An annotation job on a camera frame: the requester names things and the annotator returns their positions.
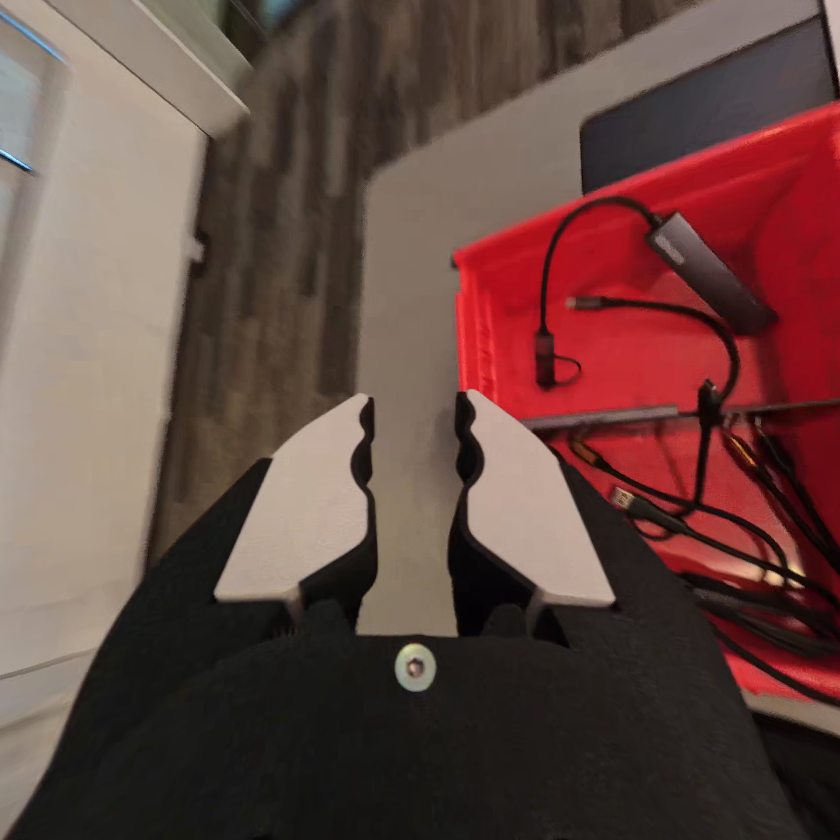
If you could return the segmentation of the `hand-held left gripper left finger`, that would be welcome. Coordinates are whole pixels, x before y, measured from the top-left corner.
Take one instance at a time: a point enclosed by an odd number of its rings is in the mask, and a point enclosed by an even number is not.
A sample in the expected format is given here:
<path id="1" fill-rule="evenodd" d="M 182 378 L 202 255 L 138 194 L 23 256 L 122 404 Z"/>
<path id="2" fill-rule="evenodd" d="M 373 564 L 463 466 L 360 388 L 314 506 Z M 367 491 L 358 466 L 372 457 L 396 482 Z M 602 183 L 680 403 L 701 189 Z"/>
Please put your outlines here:
<path id="1" fill-rule="evenodd" d="M 216 584 L 216 601 L 361 606 L 378 567 L 369 488 L 374 435 L 374 400 L 359 393 L 278 448 Z"/>

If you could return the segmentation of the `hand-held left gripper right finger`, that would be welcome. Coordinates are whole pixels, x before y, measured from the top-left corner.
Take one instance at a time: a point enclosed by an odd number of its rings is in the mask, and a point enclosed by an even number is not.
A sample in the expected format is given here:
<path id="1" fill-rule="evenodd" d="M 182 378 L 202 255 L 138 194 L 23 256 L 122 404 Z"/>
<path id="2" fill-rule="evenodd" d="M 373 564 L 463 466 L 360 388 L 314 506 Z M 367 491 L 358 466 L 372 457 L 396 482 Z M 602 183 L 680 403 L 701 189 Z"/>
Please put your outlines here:
<path id="1" fill-rule="evenodd" d="M 524 610 L 605 610 L 616 595 L 560 457 L 477 390 L 456 397 L 455 531 L 468 559 L 487 563 Z"/>

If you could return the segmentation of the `red plastic bin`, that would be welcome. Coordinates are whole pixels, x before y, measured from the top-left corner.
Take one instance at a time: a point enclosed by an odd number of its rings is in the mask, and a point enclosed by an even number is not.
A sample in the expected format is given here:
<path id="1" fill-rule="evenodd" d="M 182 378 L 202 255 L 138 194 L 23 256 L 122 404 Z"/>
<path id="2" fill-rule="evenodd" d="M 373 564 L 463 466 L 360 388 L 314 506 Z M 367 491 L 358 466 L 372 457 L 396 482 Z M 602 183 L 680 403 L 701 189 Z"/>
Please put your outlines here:
<path id="1" fill-rule="evenodd" d="M 778 316 L 755 335 L 736 337 L 741 372 L 727 400 L 741 416 L 732 435 L 761 455 L 751 408 L 838 401 L 838 103 L 806 112 L 594 193 L 626 195 L 665 217 L 677 211 L 752 293 Z M 545 252 L 566 214 L 586 199 L 509 227 L 455 251 L 461 390 L 476 389 L 519 419 L 676 405 L 697 409 L 708 379 L 722 391 L 728 359 L 708 328 L 687 318 L 637 309 L 574 311 L 572 297 L 662 301 L 711 310 L 646 242 L 645 221 L 600 206 L 573 221 L 556 249 L 548 324 L 560 351 L 583 363 L 565 387 L 535 383 L 533 336 Z M 762 431 L 790 453 L 817 512 L 838 541 L 838 404 L 767 416 Z M 586 442 L 631 479 L 690 498 L 700 430 L 680 418 L 596 432 Z M 795 572 L 838 598 L 838 573 L 785 517 L 780 503 L 740 466 L 728 435 L 710 441 L 704 501 L 731 511 L 780 544 Z M 758 592 L 784 585 L 711 547 L 674 537 L 655 545 L 677 572 L 706 573 Z M 717 619 L 733 641 L 812 690 L 838 699 L 838 654 L 796 656 Z"/>

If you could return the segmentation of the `black desk mat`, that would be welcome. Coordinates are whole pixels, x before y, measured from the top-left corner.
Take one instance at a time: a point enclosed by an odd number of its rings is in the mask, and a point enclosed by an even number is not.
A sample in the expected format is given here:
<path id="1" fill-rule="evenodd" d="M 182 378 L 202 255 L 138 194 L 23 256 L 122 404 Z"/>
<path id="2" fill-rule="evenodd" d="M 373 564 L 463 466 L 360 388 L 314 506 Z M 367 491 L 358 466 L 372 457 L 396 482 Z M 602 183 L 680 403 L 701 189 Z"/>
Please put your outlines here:
<path id="1" fill-rule="evenodd" d="M 821 11 L 583 121 L 582 192 L 593 193 L 837 99 L 833 48 Z"/>

